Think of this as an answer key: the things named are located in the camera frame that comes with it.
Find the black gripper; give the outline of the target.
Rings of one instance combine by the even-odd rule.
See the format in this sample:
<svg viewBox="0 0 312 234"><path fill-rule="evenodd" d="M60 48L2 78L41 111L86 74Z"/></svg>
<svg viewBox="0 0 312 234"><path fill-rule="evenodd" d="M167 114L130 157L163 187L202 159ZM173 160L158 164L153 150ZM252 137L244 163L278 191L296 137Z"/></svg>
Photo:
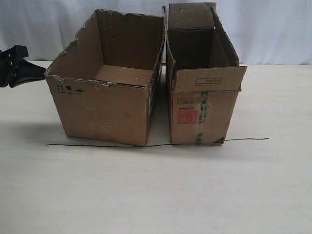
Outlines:
<svg viewBox="0 0 312 234"><path fill-rule="evenodd" d="M14 45L0 52L0 86L11 88L22 84L45 80L46 68L30 63L26 46Z"/></svg>

